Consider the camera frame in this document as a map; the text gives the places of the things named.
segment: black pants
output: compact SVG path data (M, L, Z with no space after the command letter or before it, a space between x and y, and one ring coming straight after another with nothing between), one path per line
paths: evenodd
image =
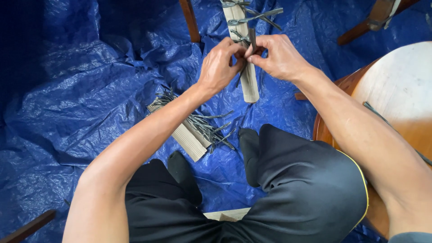
M237 222L207 219L160 160L126 189L130 242L340 242L362 220L368 198L360 168L320 141L271 125L259 133L259 199Z

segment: plastic sheet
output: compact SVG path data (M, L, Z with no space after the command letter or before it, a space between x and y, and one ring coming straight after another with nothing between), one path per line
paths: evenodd
M57 216L26 242L60 242L83 169L116 137L142 120L161 84L182 93L199 77L203 57L228 29L218 0L193 0L202 43L190 43L177 0L15 0L0 14L0 238L48 209ZM331 79L414 42L431 40L429 0L393 18L387 30L369 32L339 47L336 38L369 13L373 0L256 0L299 52ZM281 33L262 20L257 35ZM316 111L296 101L296 87L257 68L260 100L244 103L231 83L200 109L223 130L258 130L271 123L311 138ZM229 141L238 149L237 133ZM155 154L166 162L172 139ZM241 153L218 147L192 164L204 212L250 207L264 193L247 185ZM378 242L359 225L344 242Z

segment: hand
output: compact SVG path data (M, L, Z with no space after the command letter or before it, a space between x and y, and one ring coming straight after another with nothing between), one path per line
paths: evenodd
M234 76L240 72L246 60L243 58L246 48L236 44L231 38L225 37L204 58L201 75L197 82L211 96L225 88ZM232 55L237 63L232 65Z
M301 81L304 74L316 70L300 55L286 35L260 35L256 42L255 54L251 55L250 46L245 58L275 78L295 83ZM268 57L262 58L265 49L268 49Z

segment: foot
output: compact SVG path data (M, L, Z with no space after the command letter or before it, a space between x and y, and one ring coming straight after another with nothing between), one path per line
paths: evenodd
M241 128L238 136L245 163L246 180L250 186L259 187L260 184L257 181L257 162L260 151L258 133L249 128Z
M169 156L168 172L189 195L189 202L195 206L199 206L203 201L203 196L192 175L189 163L179 151L175 151Z

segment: person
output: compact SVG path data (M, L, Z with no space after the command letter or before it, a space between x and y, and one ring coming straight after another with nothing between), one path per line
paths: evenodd
M362 171L386 205L390 242L432 242L432 172L415 150L310 65L286 35L261 35L256 43L252 54L251 48L223 39L204 58L196 84L90 163L76 187L64 243L340 242L367 210ZM267 58L261 57L265 49ZM169 157L168 169L160 160L142 164L246 61L294 83L347 155L269 124L259 134L241 129L247 182L268 195L242 220L219 222L197 210L201 194L181 153Z

